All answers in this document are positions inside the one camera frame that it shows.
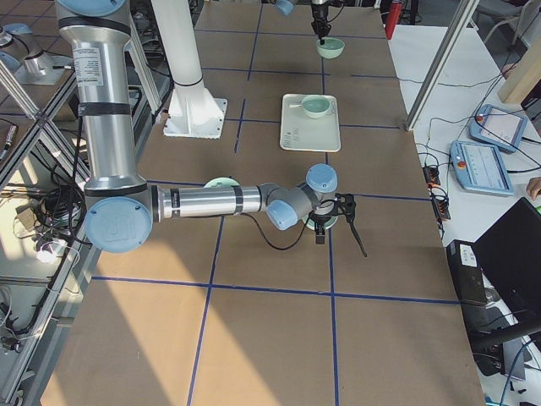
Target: red object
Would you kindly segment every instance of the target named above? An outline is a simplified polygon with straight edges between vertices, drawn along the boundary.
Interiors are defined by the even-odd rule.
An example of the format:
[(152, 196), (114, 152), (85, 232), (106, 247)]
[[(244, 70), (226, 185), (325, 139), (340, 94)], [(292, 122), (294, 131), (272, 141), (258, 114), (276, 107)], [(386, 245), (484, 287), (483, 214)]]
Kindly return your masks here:
[(396, 23), (398, 23), (401, 11), (402, 2), (398, 0), (393, 0), (389, 15), (387, 16), (387, 22), (385, 24), (385, 35), (387, 36), (388, 40), (392, 38), (392, 34), (393, 32), (395, 32)]

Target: white desk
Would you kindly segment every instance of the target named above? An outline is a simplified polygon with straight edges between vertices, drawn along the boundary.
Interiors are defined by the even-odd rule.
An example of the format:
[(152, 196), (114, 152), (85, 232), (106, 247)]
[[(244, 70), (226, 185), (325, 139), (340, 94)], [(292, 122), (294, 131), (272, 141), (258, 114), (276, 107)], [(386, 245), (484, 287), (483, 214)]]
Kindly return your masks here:
[[(404, 80), (421, 82), (424, 80), (434, 55), (445, 34), (445, 27), (422, 27), (399, 25), (395, 35), (390, 41), (391, 54), (396, 67), (396, 74), (401, 79), (401, 90), (406, 109), (409, 111), (413, 101), (421, 87), (418, 83)], [(499, 73), (494, 60), (490, 56), (477, 32), (467, 29), (457, 43), (456, 50), (451, 55), (440, 83), (450, 85), (472, 85), (496, 77)], [(450, 87), (437, 85), (434, 93), (424, 109), (421, 118), (414, 130), (415, 140), (426, 144), (429, 140), (429, 123), (431, 118), (443, 118), (448, 121), (457, 121), (471, 116), (477, 105), (484, 98), (492, 82), (478, 85), (472, 88)], [(519, 110), (519, 105), (504, 104), (497, 95), (498, 89), (505, 83), (502, 79), (487, 97), (484, 104), (493, 104), (509, 111)], [(440, 120), (432, 122), (429, 146), (448, 152), (449, 146), (460, 134), (466, 120), (459, 124), (444, 123)], [(460, 136), (461, 140), (467, 140), (469, 131), (465, 129)], [(531, 123), (528, 123), (526, 137), (539, 140), (539, 136)], [(541, 160), (541, 146), (528, 142), (522, 142), (520, 148), (528, 155)], [(418, 145), (419, 152), (426, 151)], [(447, 162), (445, 155), (430, 151), (435, 154), (440, 163)], [(512, 155), (504, 154), (504, 162), (507, 169), (527, 169), (535, 167), (523, 154), (516, 152)], [(428, 158), (428, 163), (434, 163), (434, 158)], [(445, 235), (443, 245), (447, 246), (453, 239), (475, 241), (481, 236), (504, 212), (507, 211), (518, 199), (526, 194), (527, 181), (532, 176), (541, 176), (541, 171), (525, 174), (513, 174), (511, 182), (515, 194), (510, 197), (498, 197), (480, 195), (465, 192), (451, 169), (448, 174), (447, 166), (440, 167), (440, 180), (444, 189), (450, 196), (451, 220), (444, 223)], [(537, 349), (535, 356), (541, 362), (541, 354)], [(527, 392), (518, 395), (516, 392), (508, 392), (505, 396), (505, 404), (518, 405), (520, 402), (529, 401), (539, 404), (541, 399), (541, 372), (527, 370), (527, 383), (517, 383), (516, 389), (527, 387)], [(501, 391), (505, 383), (503, 376), (481, 376), (481, 382), (485, 394), (493, 401), (500, 401)]]

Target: hand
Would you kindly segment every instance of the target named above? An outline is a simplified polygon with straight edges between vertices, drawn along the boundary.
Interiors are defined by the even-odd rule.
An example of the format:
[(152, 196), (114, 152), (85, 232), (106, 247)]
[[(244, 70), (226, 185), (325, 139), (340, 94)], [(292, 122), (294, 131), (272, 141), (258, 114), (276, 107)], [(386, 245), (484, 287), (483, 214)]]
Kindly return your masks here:
[(541, 192), (541, 178), (531, 178), (527, 183), (526, 191), (532, 199), (536, 200)]

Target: blue cable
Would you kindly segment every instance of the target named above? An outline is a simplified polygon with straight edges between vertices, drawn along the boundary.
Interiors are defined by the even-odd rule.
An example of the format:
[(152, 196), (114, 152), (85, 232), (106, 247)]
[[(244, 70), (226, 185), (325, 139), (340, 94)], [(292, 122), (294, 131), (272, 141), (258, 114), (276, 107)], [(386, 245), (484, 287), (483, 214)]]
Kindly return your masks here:
[(520, 354), (522, 354), (522, 351), (524, 351), (524, 349), (526, 349), (526, 347), (530, 345), (531, 343), (533, 343), (533, 340), (530, 340), (527, 343), (524, 343), (521, 349), (519, 349), (516, 352), (515, 359), (513, 360), (513, 363), (511, 364), (511, 369), (509, 370), (509, 375), (507, 375), (507, 380), (505, 381), (504, 391), (501, 393), (501, 400), (500, 400), (499, 406), (504, 406), (505, 393), (507, 392), (507, 386), (509, 385), (509, 381), (511, 380), (511, 375), (513, 375), (513, 370), (515, 369), (515, 365), (516, 365), (516, 362), (518, 361), (518, 357), (520, 356)]

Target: table surface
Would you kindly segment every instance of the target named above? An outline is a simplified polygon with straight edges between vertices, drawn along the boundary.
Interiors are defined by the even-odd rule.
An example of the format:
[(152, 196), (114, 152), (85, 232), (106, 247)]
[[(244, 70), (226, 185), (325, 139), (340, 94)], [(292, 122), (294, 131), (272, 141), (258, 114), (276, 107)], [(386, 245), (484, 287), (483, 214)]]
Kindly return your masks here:
[[(416, 95), (421, 87), (420, 83), (429, 70), (432, 59), (440, 45), (441, 39), (445, 34), (445, 27), (410, 27), (399, 25), (396, 27), (395, 35), (390, 41), (391, 54), (395, 63), (397, 77), (401, 79), (401, 90), (409, 111)], [(479, 38), (474, 29), (466, 29), (458, 41), (455, 51), (451, 54), (443, 74), (440, 77), (439, 84), (435, 87), (433, 95), (429, 98), (426, 108), (421, 114), (421, 118), (414, 129), (415, 141), (418, 143), (418, 151), (427, 151), (425, 146), (435, 148), (436, 150), (447, 152), (453, 140), (471, 140), (469, 131), (462, 128), (467, 120), (460, 123), (446, 123), (433, 118), (443, 118), (447, 121), (458, 121), (468, 118), (476, 111), (478, 104), (487, 94), (490, 86), (497, 80), (500, 70), (490, 56), (488, 50)], [(474, 87), (454, 87), (449, 85), (473, 85), (488, 81)], [(502, 103), (497, 95), (498, 90), (505, 83), (504, 79), (498, 80), (494, 89), (489, 93), (484, 104), (492, 104), (502, 107), (507, 111), (522, 110), (519, 105)], [(524, 136), (540, 140), (537, 131), (528, 120), (528, 125)], [(541, 147), (523, 141), (519, 147), (528, 155), (535, 159), (541, 159)], [(440, 163), (448, 161), (447, 157), (437, 151), (434, 153)], [(514, 154), (503, 154), (505, 166), (508, 169), (526, 169), (536, 167), (520, 152)], [(421, 155), (421, 162), (424, 162), (424, 156)], [(433, 158), (428, 158), (428, 164), (433, 164)], [(511, 182), (515, 194), (510, 197), (499, 197), (491, 195), (481, 195), (470, 193), (462, 189), (456, 181), (455, 174), (451, 169), (448, 171), (446, 165), (440, 167), (440, 179), (442, 186), (449, 193), (451, 220), (444, 222), (445, 235), (443, 238), (444, 246), (447, 246), (453, 239), (462, 239), (474, 242), (478, 237), (496, 222), (515, 202), (526, 195), (526, 184), (532, 176), (539, 176), (541, 171), (526, 174), (511, 174)], [(509, 309), (502, 303), (498, 306), (503, 314), (509, 313)], [(541, 354), (536, 348), (532, 348), (536, 358), (541, 361)], [(493, 399), (500, 401), (501, 390), (504, 386), (505, 378), (502, 376), (492, 376), (490, 378), (482, 376), (483, 389)], [(541, 398), (541, 372), (527, 370), (528, 390), (523, 395), (517, 395), (516, 392), (508, 392), (505, 403), (518, 404), (521, 401), (530, 401), (538, 403)]]
[[(310, 20), (306, 6), (206, 3), (196, 39), (206, 86), (229, 102), (222, 136), (157, 124), (139, 169), (166, 186), (292, 187), (328, 162), (369, 257), (342, 219), (326, 245), (305, 233), (286, 252), (244, 217), (156, 224), (140, 249), (101, 256), (43, 406), (484, 404), (379, 12), (344, 9), (329, 61)], [(336, 97), (339, 152), (280, 148), (287, 93)], [(280, 245), (302, 227), (258, 218)]]

